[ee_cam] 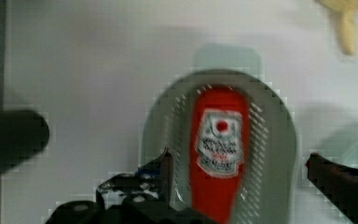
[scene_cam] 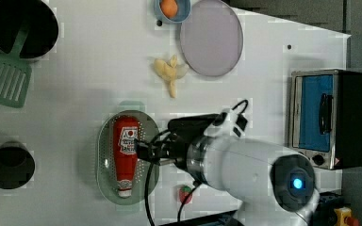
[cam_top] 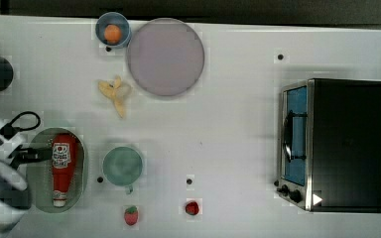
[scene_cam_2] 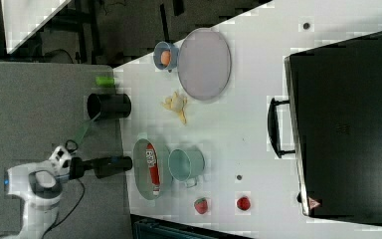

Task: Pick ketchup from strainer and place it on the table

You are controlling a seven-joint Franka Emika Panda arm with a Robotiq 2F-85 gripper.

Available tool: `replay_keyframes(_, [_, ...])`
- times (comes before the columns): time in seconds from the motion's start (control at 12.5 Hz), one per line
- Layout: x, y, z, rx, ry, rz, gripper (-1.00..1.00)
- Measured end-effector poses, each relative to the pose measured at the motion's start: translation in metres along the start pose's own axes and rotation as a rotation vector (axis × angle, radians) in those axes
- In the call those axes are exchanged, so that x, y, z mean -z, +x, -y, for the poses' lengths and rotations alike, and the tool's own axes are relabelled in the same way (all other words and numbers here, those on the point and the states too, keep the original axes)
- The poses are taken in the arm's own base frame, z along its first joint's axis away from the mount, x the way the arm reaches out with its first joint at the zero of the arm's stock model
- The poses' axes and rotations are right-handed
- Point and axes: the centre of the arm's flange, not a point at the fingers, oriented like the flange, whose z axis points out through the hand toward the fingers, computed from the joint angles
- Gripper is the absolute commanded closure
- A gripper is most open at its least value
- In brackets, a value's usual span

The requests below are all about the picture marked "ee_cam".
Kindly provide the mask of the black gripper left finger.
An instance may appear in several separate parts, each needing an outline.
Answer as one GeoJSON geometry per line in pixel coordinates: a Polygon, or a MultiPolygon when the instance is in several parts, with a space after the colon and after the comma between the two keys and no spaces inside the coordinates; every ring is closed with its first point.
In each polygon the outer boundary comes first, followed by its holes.
{"type": "Polygon", "coordinates": [[[124,202],[141,203],[171,199],[173,157],[168,147],[134,173],[121,173],[104,181],[96,189],[96,202],[103,209],[124,202]]]}

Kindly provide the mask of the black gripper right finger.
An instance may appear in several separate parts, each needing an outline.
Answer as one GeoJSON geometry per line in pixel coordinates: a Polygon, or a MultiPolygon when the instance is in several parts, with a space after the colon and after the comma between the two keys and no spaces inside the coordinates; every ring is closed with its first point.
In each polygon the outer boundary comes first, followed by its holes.
{"type": "Polygon", "coordinates": [[[353,224],[358,224],[358,169],[329,161],[311,153],[308,180],[353,224]]]}

